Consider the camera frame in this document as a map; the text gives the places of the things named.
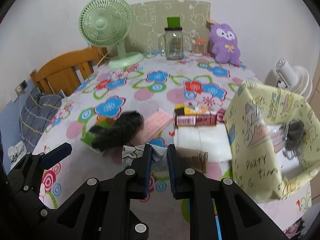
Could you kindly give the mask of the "yellow cartoon storage box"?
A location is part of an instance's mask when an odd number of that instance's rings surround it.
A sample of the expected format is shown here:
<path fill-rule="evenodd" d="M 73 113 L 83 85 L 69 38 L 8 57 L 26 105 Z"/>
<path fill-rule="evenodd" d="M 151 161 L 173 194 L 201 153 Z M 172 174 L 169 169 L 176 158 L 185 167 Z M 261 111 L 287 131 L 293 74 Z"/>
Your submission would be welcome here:
<path fill-rule="evenodd" d="M 319 120 L 298 94 L 261 83 L 239 85 L 223 117 L 232 152 L 235 182 L 256 202 L 285 199 L 319 172 Z M 306 134 L 299 148 L 303 171 L 281 174 L 268 126 L 302 121 Z"/>

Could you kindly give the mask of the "purple plush bunny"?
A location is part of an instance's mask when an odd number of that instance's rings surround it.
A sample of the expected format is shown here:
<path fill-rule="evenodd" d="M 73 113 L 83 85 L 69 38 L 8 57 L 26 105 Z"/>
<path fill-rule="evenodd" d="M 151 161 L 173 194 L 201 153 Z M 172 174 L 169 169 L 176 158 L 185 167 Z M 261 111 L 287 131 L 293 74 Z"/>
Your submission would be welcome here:
<path fill-rule="evenodd" d="M 209 40 L 212 44 L 212 54 L 217 63 L 230 63 L 240 65 L 240 49 L 238 48 L 237 36 L 227 24 L 211 24 Z"/>

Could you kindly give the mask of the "black fuzzy sock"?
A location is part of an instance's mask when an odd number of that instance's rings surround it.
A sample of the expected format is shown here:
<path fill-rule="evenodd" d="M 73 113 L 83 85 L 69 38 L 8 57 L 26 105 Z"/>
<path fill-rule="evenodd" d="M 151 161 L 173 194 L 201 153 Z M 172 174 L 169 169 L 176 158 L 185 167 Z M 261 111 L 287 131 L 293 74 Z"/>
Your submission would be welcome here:
<path fill-rule="evenodd" d="M 104 152 L 111 148 L 124 146 L 142 128 L 143 123 L 144 118 L 137 111 L 123 112 L 110 129 L 97 135 L 91 147 Z"/>

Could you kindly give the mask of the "brown cardboard piece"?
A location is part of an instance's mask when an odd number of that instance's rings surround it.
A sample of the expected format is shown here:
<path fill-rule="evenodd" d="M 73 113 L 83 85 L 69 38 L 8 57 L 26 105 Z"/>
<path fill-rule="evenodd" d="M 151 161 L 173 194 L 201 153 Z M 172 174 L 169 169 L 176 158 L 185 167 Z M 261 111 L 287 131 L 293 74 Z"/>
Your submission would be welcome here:
<path fill-rule="evenodd" d="M 208 153 L 202 150 L 176 147 L 180 163 L 185 168 L 192 168 L 203 174 L 207 173 Z"/>

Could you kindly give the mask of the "grey knit sock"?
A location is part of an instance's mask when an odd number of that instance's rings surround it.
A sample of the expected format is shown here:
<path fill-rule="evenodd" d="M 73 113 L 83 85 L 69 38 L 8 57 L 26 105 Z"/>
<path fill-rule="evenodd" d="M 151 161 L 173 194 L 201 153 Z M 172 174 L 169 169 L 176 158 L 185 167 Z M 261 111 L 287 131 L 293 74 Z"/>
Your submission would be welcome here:
<path fill-rule="evenodd" d="M 285 142 L 283 155 L 285 158 L 292 160 L 300 155 L 299 147 L 306 135 L 304 123 L 301 120 L 291 121 L 284 125 L 283 130 L 283 141 Z"/>

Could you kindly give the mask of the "white clip fan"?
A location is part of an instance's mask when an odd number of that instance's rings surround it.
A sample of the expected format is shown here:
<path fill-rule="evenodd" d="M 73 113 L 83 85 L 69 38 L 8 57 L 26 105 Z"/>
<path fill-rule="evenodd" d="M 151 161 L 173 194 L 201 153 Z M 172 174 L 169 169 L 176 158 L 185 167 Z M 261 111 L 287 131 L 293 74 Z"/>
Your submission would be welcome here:
<path fill-rule="evenodd" d="M 310 98 L 312 80 L 309 72 L 302 66 L 291 66 L 284 58 L 279 59 L 275 65 L 278 75 L 277 88 L 289 90 L 304 97 Z"/>

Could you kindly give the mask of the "green patterned cardboard panel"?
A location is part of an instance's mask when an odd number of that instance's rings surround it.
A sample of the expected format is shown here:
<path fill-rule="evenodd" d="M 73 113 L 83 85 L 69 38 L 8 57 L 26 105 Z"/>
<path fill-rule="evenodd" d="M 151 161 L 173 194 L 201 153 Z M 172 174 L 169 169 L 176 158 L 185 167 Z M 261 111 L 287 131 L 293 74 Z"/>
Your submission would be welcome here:
<path fill-rule="evenodd" d="M 209 2 L 192 0 L 163 0 L 130 5 L 133 14 L 131 29 L 125 38 L 127 51 L 151 53 L 159 51 L 159 37 L 168 26 L 168 17 L 179 17 L 184 51 L 191 51 L 193 39 L 206 40 L 210 18 Z"/>

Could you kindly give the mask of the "wall power outlet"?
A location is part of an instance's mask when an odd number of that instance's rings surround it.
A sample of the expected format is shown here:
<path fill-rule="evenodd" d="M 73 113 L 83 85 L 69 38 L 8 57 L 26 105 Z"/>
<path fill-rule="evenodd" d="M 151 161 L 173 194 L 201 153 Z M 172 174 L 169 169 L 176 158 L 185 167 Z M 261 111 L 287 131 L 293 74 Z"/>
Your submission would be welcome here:
<path fill-rule="evenodd" d="M 17 94 L 17 96 L 20 96 L 25 89 L 28 87 L 27 82 L 24 80 L 22 83 L 20 83 L 16 88 L 15 88 L 15 92 Z"/>

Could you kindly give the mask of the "pink cloth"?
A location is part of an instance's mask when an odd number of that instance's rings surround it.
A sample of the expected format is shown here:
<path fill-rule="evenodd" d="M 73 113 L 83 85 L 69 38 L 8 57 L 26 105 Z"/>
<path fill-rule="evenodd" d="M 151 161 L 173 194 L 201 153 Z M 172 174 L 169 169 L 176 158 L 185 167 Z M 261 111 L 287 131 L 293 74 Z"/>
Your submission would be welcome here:
<path fill-rule="evenodd" d="M 159 109 L 147 119 L 144 119 L 142 128 L 130 140 L 132 146 L 143 145 L 154 139 L 156 135 L 163 131 L 170 123 L 172 123 L 172 115 Z"/>

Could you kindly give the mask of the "glass mason jar mug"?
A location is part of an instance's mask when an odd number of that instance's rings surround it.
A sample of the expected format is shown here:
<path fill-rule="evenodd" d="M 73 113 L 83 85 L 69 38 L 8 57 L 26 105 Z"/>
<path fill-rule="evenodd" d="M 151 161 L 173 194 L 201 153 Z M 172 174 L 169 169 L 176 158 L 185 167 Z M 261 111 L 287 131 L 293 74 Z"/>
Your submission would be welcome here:
<path fill-rule="evenodd" d="M 164 28 L 164 34 L 158 38 L 158 46 L 167 60 L 181 60 L 184 57 L 182 27 Z"/>

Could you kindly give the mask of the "green desk fan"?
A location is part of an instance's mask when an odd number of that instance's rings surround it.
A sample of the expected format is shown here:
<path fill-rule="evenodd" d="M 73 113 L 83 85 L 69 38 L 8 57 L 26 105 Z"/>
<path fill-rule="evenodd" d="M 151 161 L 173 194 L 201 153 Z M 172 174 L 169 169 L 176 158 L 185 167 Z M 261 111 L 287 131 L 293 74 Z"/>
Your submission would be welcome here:
<path fill-rule="evenodd" d="M 116 46 L 118 55 L 109 59 L 110 68 L 125 68 L 144 59 L 140 52 L 125 50 L 132 25 L 132 10 L 124 0 L 92 0 L 82 9 L 78 26 L 82 37 L 93 46 Z"/>

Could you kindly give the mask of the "clear plastic packet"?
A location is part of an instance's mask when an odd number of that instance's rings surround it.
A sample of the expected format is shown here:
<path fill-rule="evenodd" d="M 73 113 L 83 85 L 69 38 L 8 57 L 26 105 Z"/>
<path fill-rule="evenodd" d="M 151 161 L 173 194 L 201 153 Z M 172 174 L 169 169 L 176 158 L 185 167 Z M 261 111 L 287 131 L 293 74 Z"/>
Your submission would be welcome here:
<path fill-rule="evenodd" d="M 274 153 L 277 154 L 281 150 L 284 150 L 289 130 L 288 124 L 276 126 L 268 125 L 267 129 L 273 144 Z"/>

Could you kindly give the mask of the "grey plaid pillow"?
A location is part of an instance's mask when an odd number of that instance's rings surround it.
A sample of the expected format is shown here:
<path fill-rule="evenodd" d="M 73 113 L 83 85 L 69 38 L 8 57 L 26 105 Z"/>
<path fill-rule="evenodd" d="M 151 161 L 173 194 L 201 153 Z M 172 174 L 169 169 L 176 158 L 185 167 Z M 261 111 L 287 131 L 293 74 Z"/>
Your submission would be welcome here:
<path fill-rule="evenodd" d="M 61 107 L 63 92 L 45 94 L 35 87 L 22 107 L 19 119 L 20 137 L 26 150 L 33 152 L 45 129 Z"/>

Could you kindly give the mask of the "green tissue pack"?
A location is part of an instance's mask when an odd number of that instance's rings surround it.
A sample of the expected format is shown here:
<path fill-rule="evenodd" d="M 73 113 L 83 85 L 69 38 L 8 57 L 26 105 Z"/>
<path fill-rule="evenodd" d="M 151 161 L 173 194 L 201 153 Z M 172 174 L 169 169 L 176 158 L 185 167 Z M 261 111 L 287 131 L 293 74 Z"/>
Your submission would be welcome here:
<path fill-rule="evenodd" d="M 81 137 L 81 141 L 88 146 L 92 146 L 92 142 L 100 132 L 110 129 L 116 122 L 114 119 L 104 116 L 94 118 L 93 120 L 93 125 L 89 126 L 89 129 L 85 129 L 85 133 Z"/>

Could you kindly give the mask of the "red yellow snack box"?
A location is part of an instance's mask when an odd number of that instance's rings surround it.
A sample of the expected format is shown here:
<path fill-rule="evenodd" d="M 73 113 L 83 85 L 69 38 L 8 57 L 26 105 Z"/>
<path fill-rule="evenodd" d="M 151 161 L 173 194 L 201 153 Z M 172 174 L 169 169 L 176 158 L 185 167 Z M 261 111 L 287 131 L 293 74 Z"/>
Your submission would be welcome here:
<path fill-rule="evenodd" d="M 216 111 L 207 106 L 176 105 L 174 109 L 175 127 L 187 126 L 215 126 L 217 124 Z"/>

